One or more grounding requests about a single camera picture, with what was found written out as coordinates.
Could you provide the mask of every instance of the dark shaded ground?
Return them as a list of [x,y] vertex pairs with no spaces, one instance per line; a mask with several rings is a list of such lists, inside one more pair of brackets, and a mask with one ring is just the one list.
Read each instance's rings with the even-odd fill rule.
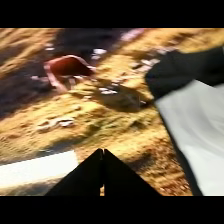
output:
[[[131,29],[133,28],[65,28],[58,33],[53,44],[60,51],[77,54],[90,62],[93,49],[107,50],[123,32]],[[15,56],[17,51],[21,49],[9,48],[9,52],[0,52],[0,64],[3,60]],[[31,76],[45,76],[43,69],[45,58],[46,52],[43,50],[25,66],[1,79],[0,119],[50,92],[48,84],[43,85],[30,79]]]

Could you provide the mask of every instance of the dry grass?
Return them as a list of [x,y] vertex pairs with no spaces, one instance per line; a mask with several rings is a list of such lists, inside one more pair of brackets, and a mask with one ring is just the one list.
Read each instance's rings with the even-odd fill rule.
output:
[[[17,35],[22,34],[23,38],[12,36],[12,32],[12,29],[0,30],[0,36],[11,36],[10,43],[23,41],[23,38],[27,38],[28,41],[28,36],[34,31],[22,29],[16,31]],[[42,35],[46,37],[45,41],[38,43],[36,47],[30,45],[20,53],[17,59],[28,60],[28,56],[40,50],[55,32],[57,29],[39,29],[35,41],[41,39]],[[180,33],[195,34],[179,45],[180,50],[184,52],[208,49],[224,43],[224,29],[162,28],[147,31],[139,40],[117,50],[103,61],[98,67],[98,77],[112,80],[119,77],[121,72],[130,74],[130,64],[135,62],[138,55],[148,52],[152,47],[165,45]],[[7,43],[9,40],[6,38],[5,42],[1,42],[0,49],[3,49]],[[1,74],[7,74],[22,65],[22,62],[17,59],[12,58],[11,62],[5,63],[0,68]],[[144,74],[138,72],[137,75],[139,75],[138,79],[129,80],[124,86],[132,88],[133,94],[141,93],[147,99],[152,99],[152,95],[144,84]],[[96,90],[96,87],[89,87],[87,84],[87,82],[80,84],[76,92],[82,95],[83,92]],[[112,102],[113,99],[105,99],[105,101]],[[82,110],[74,111],[72,106],[75,104],[81,105]],[[74,127],[55,128],[46,133],[35,131],[39,121],[65,115],[76,119]],[[154,107],[131,113],[107,107],[99,99],[93,102],[83,102],[74,94],[49,96],[49,99],[19,110],[13,116],[1,121],[0,134],[2,163],[35,158],[40,150],[48,148],[57,150],[59,147],[64,150],[74,149],[81,162],[97,148],[107,148],[161,194],[191,195],[184,173],[176,161],[168,134]]]

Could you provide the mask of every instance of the brown cow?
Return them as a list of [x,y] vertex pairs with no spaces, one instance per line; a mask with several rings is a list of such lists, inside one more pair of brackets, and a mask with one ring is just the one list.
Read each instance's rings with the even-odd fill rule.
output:
[[68,91],[63,84],[69,80],[70,85],[75,85],[75,78],[83,80],[90,78],[95,72],[95,69],[90,66],[85,60],[75,55],[66,55],[45,62],[44,69],[52,86],[60,93]]

